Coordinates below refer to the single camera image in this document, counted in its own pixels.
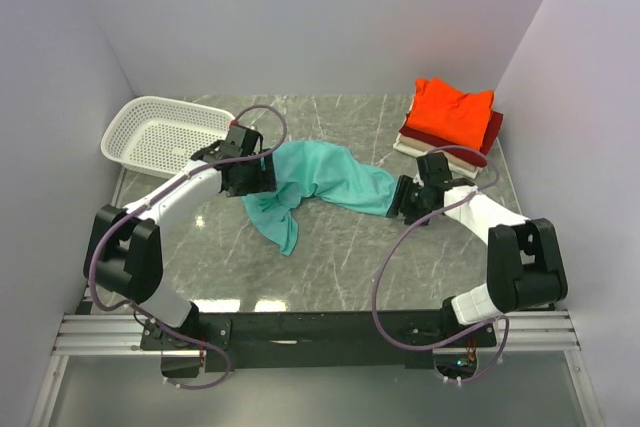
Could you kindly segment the aluminium extrusion rail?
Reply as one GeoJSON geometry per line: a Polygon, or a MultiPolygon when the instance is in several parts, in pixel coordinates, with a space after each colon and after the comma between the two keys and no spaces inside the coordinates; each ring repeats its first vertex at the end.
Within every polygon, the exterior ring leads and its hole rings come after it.
{"type": "MultiPolygon", "coordinates": [[[[510,330],[505,351],[562,352],[585,424],[603,426],[604,417],[569,313],[566,310],[515,312],[509,314],[508,318],[510,330]]],[[[45,381],[30,424],[49,424],[70,357],[144,355],[146,352],[140,348],[142,336],[142,326],[131,315],[65,315],[55,338],[45,381]]]]}

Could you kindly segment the folded dark red t-shirt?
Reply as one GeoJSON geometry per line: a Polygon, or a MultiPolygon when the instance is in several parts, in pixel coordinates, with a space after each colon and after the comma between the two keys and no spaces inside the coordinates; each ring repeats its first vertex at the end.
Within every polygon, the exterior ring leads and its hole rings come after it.
{"type": "MultiPolygon", "coordinates": [[[[479,151],[484,155],[487,156],[495,142],[495,140],[498,137],[500,128],[502,126],[502,122],[503,122],[503,114],[500,112],[494,112],[491,115],[491,118],[489,120],[487,129],[485,131],[484,134],[484,138],[482,141],[482,145],[479,149],[479,151]]],[[[416,140],[420,140],[423,141],[425,143],[429,143],[431,145],[434,145],[435,147],[442,147],[442,146],[446,146],[446,145],[453,145],[452,141],[437,137],[435,135],[432,134],[427,134],[424,132],[420,132],[417,131],[415,129],[410,128],[407,125],[407,121],[404,122],[404,124],[402,125],[402,127],[399,129],[399,134],[402,134],[404,136],[410,137],[412,139],[416,139],[416,140]]],[[[468,150],[464,150],[464,149],[460,149],[460,148],[456,148],[456,149],[452,149],[452,150],[448,150],[449,152],[453,153],[454,151],[457,152],[457,156],[475,166],[482,166],[482,168],[484,168],[487,165],[487,162],[481,157],[479,156],[477,153],[473,153],[471,151],[468,150]]]]}

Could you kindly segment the teal t-shirt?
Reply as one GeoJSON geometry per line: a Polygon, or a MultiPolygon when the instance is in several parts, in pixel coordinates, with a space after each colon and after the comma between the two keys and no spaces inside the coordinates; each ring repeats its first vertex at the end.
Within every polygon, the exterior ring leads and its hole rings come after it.
{"type": "Polygon", "coordinates": [[[351,151],[322,140],[283,143],[273,154],[276,190],[242,198],[254,227],[288,256],[296,247],[299,226],[292,211],[304,200],[319,198],[351,211],[384,217],[398,178],[385,169],[356,160],[351,151]]]}

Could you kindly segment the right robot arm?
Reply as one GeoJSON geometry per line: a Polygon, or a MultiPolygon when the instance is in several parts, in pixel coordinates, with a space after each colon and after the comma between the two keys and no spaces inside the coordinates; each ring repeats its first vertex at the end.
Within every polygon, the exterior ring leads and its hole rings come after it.
{"type": "Polygon", "coordinates": [[[554,225],[529,219],[485,195],[471,180],[453,176],[441,150],[416,159],[415,179],[399,179],[387,216],[413,228],[444,215],[467,228],[487,247],[486,280],[443,301],[439,334],[460,346],[474,325],[514,311],[563,300],[568,283],[554,225]]]}

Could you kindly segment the white perforated plastic basket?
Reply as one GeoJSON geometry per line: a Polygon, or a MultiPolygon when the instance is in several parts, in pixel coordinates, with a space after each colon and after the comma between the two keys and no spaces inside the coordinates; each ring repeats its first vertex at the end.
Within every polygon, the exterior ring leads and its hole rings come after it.
{"type": "Polygon", "coordinates": [[[230,112],[156,96],[129,101],[101,139],[101,152],[124,168],[168,179],[196,151],[226,137],[230,112]]]}

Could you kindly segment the folded orange t-shirt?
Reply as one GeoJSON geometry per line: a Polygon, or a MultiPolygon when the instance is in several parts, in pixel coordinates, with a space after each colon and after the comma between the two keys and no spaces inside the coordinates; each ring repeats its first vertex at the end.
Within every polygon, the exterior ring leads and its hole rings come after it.
{"type": "Polygon", "coordinates": [[[407,126],[479,150],[493,115],[494,91],[461,91],[440,78],[418,78],[407,126]]]}

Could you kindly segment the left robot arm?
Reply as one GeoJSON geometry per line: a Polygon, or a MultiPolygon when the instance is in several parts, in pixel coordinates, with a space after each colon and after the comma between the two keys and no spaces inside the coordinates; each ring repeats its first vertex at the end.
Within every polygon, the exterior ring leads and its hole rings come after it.
{"type": "Polygon", "coordinates": [[[164,327],[176,348],[202,336],[199,309],[164,278],[163,237],[197,205],[219,194],[240,197],[276,188],[273,152],[257,130],[232,122],[226,137],[196,151],[183,169],[147,196],[96,214],[84,267],[93,303],[105,289],[164,327]]]}

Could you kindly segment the folded beige t-shirt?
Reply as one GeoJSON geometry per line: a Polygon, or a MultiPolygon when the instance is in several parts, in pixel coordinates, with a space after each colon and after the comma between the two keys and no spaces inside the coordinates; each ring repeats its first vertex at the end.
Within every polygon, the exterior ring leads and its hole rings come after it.
{"type": "MultiPolygon", "coordinates": [[[[411,146],[411,147],[413,147],[413,148],[415,148],[415,149],[418,149],[418,150],[421,150],[421,151],[426,151],[426,152],[428,152],[428,151],[431,151],[432,149],[434,149],[434,148],[435,148],[435,146],[434,146],[434,145],[431,145],[431,144],[429,144],[429,143],[425,143],[425,142],[420,141],[420,140],[412,139],[412,138],[407,137],[407,136],[404,136],[404,135],[402,135],[402,134],[398,134],[398,135],[397,135],[397,137],[396,137],[396,140],[399,140],[399,141],[401,141],[403,144],[405,144],[405,145],[407,145],[407,146],[411,146]]],[[[469,163],[469,162],[467,162],[467,161],[465,161],[465,160],[463,160],[463,159],[459,158],[459,157],[457,156],[457,152],[456,152],[456,151],[454,151],[453,153],[451,153],[451,152],[447,151],[447,152],[445,152],[445,156],[446,156],[446,154],[453,155],[455,160],[460,160],[460,161],[464,161],[464,162],[466,162],[466,163],[468,163],[468,164],[471,164],[471,163],[469,163]]]]}

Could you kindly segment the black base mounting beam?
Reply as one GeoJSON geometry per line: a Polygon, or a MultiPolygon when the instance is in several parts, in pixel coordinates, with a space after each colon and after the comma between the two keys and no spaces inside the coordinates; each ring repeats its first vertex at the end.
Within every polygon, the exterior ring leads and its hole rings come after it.
{"type": "MultiPolygon", "coordinates": [[[[445,320],[439,310],[379,312],[382,326],[401,343],[422,346],[442,341],[464,326],[445,320]]],[[[433,351],[412,352],[387,342],[368,311],[361,312],[253,312],[200,313],[196,337],[229,354],[233,370],[259,368],[310,368],[401,365],[408,369],[433,369],[433,351]]],[[[142,351],[186,351],[191,345],[172,338],[145,322],[142,351]]],[[[495,347],[496,335],[485,326],[443,347],[465,349],[495,347]]],[[[163,373],[194,377],[194,362],[164,357],[163,373]]]]}

